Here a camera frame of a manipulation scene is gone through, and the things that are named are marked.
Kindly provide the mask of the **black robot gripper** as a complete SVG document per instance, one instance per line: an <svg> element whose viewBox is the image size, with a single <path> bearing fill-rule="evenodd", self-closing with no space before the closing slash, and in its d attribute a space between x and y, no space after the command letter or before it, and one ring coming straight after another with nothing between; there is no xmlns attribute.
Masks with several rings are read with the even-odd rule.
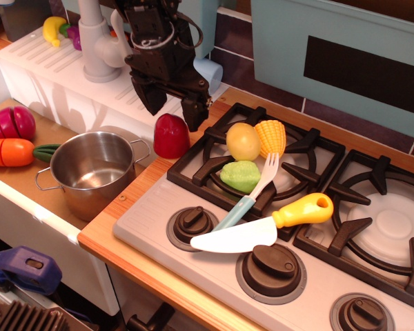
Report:
<svg viewBox="0 0 414 331"><path fill-rule="evenodd" d="M141 102L156 115L167 94L183 99L184 121L190 132L207 120L212 105L208 82L194 68L195 44L189 30L168 35L147 32L130 34L133 50L125 58L131 67L132 85Z"/></svg>

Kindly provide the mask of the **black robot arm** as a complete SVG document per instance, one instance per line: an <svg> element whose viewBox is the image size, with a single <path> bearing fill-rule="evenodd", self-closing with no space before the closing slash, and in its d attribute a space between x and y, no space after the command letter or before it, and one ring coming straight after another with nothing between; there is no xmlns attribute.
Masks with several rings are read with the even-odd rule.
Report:
<svg viewBox="0 0 414 331"><path fill-rule="evenodd" d="M178 10L178 1L115 1L115 8L129 24L132 85L151 114L157 114L168 96L181 101L184 121L195 132L208 118L209 84L194 66L195 49L204 35L193 41L192 19Z"/></svg>

